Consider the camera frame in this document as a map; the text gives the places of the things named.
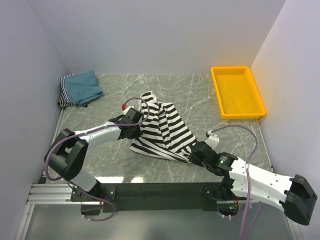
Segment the black white striped top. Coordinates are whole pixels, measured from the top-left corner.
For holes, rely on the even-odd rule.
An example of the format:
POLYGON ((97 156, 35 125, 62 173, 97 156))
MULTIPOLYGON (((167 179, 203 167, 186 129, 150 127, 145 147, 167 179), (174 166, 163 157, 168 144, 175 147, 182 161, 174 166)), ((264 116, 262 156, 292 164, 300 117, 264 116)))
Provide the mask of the black white striped top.
POLYGON ((145 156, 190 164, 191 148, 198 142, 172 102, 160 102, 152 91, 144 92, 139 110, 147 120, 130 150, 145 156))

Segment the teal blue tank top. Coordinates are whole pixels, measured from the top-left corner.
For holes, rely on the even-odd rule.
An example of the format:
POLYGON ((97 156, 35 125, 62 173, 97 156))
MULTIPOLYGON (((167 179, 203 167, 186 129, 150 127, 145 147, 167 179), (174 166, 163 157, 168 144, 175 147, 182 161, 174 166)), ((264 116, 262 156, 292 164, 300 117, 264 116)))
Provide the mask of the teal blue tank top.
POLYGON ((68 80, 74 86, 74 98, 72 100, 74 105, 82 105, 104 95, 94 70, 75 74, 66 79, 66 81, 68 80))

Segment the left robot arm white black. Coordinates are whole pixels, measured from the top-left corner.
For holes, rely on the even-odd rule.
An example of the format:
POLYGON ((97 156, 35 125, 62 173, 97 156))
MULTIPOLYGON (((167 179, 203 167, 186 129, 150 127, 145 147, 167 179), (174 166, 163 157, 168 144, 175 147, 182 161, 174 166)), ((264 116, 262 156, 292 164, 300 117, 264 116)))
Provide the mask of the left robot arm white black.
POLYGON ((63 129, 44 157, 47 178, 55 180, 49 176, 48 168, 50 168, 59 175, 57 179, 64 179, 82 189, 82 195, 88 201, 104 197, 101 183, 83 170, 86 154, 88 150, 107 142, 141 136, 142 119, 142 112, 129 108, 125 114, 112 118, 100 126, 82 131, 63 129))

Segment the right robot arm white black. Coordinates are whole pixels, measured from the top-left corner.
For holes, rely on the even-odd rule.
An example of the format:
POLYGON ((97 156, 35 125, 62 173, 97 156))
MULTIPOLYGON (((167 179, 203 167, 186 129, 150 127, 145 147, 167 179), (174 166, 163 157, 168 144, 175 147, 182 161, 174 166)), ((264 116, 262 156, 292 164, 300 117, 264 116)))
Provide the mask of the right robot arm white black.
POLYGON ((218 201, 250 198, 281 210, 300 225, 310 224, 318 197, 305 177, 264 170, 230 153, 216 153, 203 141, 191 148, 189 160, 222 177, 217 189, 204 191, 205 197, 218 201))

